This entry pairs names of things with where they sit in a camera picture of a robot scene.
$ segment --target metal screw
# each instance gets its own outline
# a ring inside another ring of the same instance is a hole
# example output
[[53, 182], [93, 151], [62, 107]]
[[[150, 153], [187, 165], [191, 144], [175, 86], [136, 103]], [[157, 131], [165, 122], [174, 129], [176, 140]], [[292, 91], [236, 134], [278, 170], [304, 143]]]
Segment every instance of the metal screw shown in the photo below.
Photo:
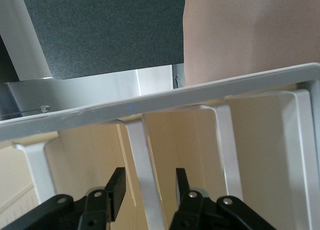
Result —
[[40, 111], [42, 111], [42, 113], [45, 113], [49, 110], [51, 110], [51, 107], [50, 106], [46, 106], [46, 105], [43, 105], [43, 106], [40, 106]]
[[65, 197], [60, 198], [57, 203], [64, 203], [67, 199]]
[[98, 197], [98, 196], [101, 196], [101, 195], [102, 195], [102, 193], [101, 193], [100, 191], [97, 191], [97, 192], [94, 194], [95, 197]]
[[224, 198], [223, 199], [223, 203], [225, 205], [232, 205], [233, 204], [233, 201], [230, 199], [230, 198]]
[[189, 197], [194, 198], [194, 197], [197, 197], [197, 196], [198, 196], [198, 194], [195, 191], [189, 192]]

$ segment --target white metal bar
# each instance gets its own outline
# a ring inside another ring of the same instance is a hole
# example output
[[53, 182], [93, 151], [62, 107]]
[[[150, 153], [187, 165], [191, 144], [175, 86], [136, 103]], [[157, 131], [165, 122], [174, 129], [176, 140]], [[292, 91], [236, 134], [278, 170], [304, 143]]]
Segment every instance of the white metal bar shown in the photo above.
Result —
[[142, 119], [125, 122], [149, 229], [165, 230], [160, 195]]
[[317, 148], [313, 129], [313, 116], [309, 92], [303, 90], [293, 93], [296, 99], [298, 131], [303, 166], [304, 189], [309, 220], [309, 228], [317, 229], [320, 225], [320, 188], [317, 172]]
[[[316, 126], [320, 125], [320, 64], [312, 63], [283, 69], [260, 72], [240, 77], [183, 87], [150, 96], [128, 100], [82, 106], [69, 110], [0, 121], [0, 141], [39, 133], [52, 132], [101, 123], [135, 114], [143, 114], [173, 107], [270, 89], [296, 83], [305, 83], [311, 92], [311, 103]], [[317, 145], [320, 145], [320, 127], [316, 128]]]
[[230, 107], [228, 105], [191, 105], [167, 110], [172, 111], [191, 111], [209, 109], [216, 119], [217, 141], [219, 143], [220, 162], [224, 172], [224, 180], [228, 195], [243, 199], [239, 164], [237, 159], [237, 149], [235, 143], [234, 129]]
[[39, 204], [56, 194], [45, 154], [45, 145], [46, 142], [29, 146], [15, 145], [25, 153]]

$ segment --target pink surface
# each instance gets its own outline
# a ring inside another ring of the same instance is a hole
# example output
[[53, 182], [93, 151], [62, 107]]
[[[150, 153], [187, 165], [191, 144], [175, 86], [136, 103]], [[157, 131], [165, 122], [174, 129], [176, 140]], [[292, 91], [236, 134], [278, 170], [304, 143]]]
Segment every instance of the pink surface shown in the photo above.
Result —
[[186, 0], [186, 84], [320, 62], [320, 0]]

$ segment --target gray textured panel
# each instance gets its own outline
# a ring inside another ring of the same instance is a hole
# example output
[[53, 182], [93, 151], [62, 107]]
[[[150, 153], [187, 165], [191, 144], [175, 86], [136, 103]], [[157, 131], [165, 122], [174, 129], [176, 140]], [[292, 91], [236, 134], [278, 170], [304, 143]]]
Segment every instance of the gray textured panel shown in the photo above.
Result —
[[185, 0], [24, 0], [54, 78], [182, 63]]

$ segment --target beige wall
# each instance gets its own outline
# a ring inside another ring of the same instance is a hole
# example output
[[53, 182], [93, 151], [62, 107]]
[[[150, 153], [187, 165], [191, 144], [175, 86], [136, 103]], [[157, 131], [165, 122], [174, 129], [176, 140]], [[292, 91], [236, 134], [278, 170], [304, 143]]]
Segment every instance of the beige wall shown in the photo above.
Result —
[[320, 0], [185, 0], [186, 84], [320, 61]]
[[11, 142], [10, 141], [2, 141], [2, 142], [0, 142], [0, 149], [6, 148], [8, 146], [11, 146]]
[[25, 154], [11, 146], [0, 149], [0, 206], [30, 184]]

